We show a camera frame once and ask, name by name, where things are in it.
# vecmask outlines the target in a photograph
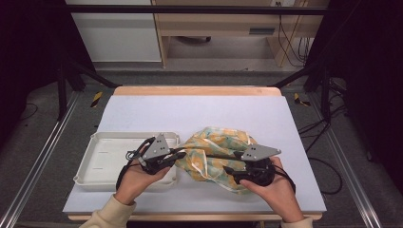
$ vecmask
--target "hand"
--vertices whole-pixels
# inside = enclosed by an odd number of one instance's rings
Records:
[[[133,204],[134,199],[140,196],[145,188],[151,183],[161,180],[170,169],[170,167],[166,167],[155,175],[149,175],[143,171],[139,161],[134,160],[131,164],[135,165],[127,169],[115,194],[115,199],[125,205]]]
[[[274,165],[282,168],[278,157],[271,158],[271,161]],[[240,184],[262,197],[285,222],[297,222],[304,219],[293,188],[284,177],[275,175],[273,182],[265,187],[249,180],[241,180]]]

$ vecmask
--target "person's left hand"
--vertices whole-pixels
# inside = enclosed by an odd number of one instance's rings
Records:
[[[170,167],[166,167],[155,175],[149,175],[143,171],[139,161],[134,160],[131,164],[135,165],[127,169],[115,194],[115,199],[125,205],[133,204],[134,199],[140,196],[145,188],[151,183],[161,180],[170,169]]]

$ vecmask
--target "sleeve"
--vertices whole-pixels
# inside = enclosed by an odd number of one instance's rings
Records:
[[[135,208],[136,202],[133,205],[124,205],[111,196],[104,208],[94,211],[80,228],[125,228]]]
[[[286,223],[282,221],[281,228],[312,228],[312,221],[312,218],[306,218],[304,220],[293,223]]]

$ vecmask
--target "crumpled fabric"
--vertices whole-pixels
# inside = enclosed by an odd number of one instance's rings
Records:
[[[236,193],[250,193],[248,189],[236,184],[231,175],[226,174],[223,166],[243,170],[245,162],[217,158],[206,155],[234,156],[234,151],[245,151],[250,143],[257,143],[246,132],[236,129],[206,127],[195,133],[185,144],[186,156],[175,162],[195,181],[213,181],[222,188]]]

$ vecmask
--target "white plastic tray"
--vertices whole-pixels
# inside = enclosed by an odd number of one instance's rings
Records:
[[[176,147],[179,136],[164,134],[169,147]],[[116,191],[116,181],[127,164],[127,151],[137,149],[144,140],[160,132],[97,132],[91,136],[86,153],[74,181],[89,191]],[[176,182],[176,166],[172,166],[162,180],[151,184],[145,191],[166,189]]]

